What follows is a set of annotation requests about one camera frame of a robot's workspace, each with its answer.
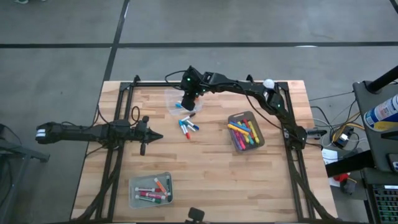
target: clear plastic bowl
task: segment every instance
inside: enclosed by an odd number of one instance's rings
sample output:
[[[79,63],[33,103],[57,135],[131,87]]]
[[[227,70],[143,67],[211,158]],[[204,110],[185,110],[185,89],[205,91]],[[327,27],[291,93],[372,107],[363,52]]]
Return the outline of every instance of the clear plastic bowl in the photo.
[[[186,110],[185,108],[176,107],[176,103],[181,103],[182,96],[184,95],[184,91],[182,90],[174,90],[174,89],[166,89],[164,91],[165,99],[166,99],[166,107],[171,115],[180,115],[180,114],[191,114],[193,112],[199,112],[203,108],[203,100],[201,97],[198,97],[195,100],[195,107],[192,111]]]

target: spray can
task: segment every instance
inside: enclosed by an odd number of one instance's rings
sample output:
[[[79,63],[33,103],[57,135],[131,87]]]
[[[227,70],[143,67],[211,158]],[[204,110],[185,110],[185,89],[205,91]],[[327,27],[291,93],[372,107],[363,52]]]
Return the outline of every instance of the spray can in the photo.
[[[398,95],[366,112],[363,120],[375,131],[386,131],[398,126]]]

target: concrete floor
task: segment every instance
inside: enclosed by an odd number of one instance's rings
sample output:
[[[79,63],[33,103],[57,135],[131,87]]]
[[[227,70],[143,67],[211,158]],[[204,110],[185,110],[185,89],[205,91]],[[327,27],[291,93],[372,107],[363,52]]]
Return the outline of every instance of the concrete floor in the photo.
[[[122,4],[31,0],[21,6],[1,1],[0,44],[111,43]],[[397,22],[388,0],[131,0],[121,42],[397,41]],[[0,49],[0,123],[12,128],[25,146],[51,153],[47,164],[31,163],[13,223],[69,219],[86,143],[38,145],[35,127],[47,121],[90,124],[109,53]],[[165,74],[193,65],[231,78],[250,73],[256,79],[305,80],[308,97],[316,98],[351,91],[353,82],[375,79],[396,66],[397,58],[398,47],[119,49],[111,80],[132,80],[134,75],[163,80]],[[312,105],[332,119],[353,99],[345,95]],[[345,119],[343,113],[335,123]],[[335,189],[333,195],[339,217],[366,221],[360,197]]]

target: white ball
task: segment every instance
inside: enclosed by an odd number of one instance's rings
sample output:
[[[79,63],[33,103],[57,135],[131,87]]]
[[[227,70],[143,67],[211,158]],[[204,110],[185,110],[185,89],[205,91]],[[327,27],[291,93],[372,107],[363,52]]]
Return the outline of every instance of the white ball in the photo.
[[[274,89],[275,87],[275,82],[272,79],[266,79],[264,80],[264,82],[262,83],[266,88],[269,89]]]

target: wooden tabletop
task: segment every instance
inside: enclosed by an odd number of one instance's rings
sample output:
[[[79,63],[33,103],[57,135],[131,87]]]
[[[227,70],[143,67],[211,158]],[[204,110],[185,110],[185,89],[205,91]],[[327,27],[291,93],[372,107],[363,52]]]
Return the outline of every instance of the wooden tabletop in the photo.
[[[288,81],[297,124],[314,126],[303,81]],[[104,82],[99,107],[108,121],[113,120],[120,82]],[[231,144],[226,124],[228,116],[252,111],[246,97],[235,93],[207,93],[204,105],[192,121],[200,130],[191,140],[182,134],[178,120],[165,106],[165,87],[134,88],[132,106],[149,116],[149,127],[164,137],[146,147],[139,155],[140,143],[126,142],[115,222],[184,222],[190,207],[203,210],[209,222],[288,222],[296,221],[285,147],[279,129],[262,119],[255,111],[265,145],[239,154]],[[256,108],[275,124],[275,116]],[[99,147],[90,143],[88,151]],[[303,150],[310,188],[336,217],[336,208],[328,183],[320,149],[307,145]],[[78,217],[98,193],[103,175],[106,150],[90,155],[84,163],[72,218]],[[128,203],[129,179],[168,171],[174,179],[174,201],[163,207],[132,209]],[[108,198],[103,215],[108,210]]]

